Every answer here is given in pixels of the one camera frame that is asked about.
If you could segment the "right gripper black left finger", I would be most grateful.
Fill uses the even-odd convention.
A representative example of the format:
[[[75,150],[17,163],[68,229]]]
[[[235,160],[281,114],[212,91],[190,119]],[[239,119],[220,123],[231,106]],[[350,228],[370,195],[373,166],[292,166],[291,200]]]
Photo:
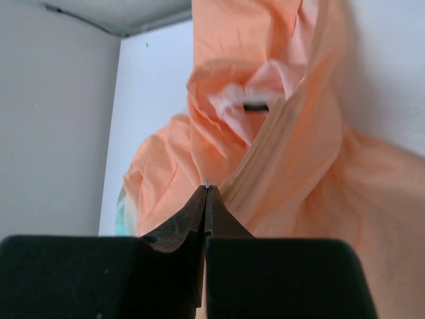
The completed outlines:
[[[2,318],[194,318],[207,189],[142,237],[13,235],[1,242]]]

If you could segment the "orange and teal zip jacket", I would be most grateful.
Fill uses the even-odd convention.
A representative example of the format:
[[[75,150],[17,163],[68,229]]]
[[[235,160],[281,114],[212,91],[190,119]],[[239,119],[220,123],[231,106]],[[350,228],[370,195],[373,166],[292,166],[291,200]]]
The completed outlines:
[[[381,318],[424,317],[424,160],[343,119],[342,1],[193,1],[186,114],[144,141],[116,233],[142,236],[217,185],[259,237],[325,237],[358,254]]]

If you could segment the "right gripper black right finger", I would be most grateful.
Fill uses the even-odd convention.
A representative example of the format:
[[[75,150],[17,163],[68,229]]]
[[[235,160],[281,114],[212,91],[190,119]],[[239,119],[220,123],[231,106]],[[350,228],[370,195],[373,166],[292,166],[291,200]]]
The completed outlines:
[[[209,318],[376,318],[361,262],[335,239],[254,237],[210,186],[205,203]]]

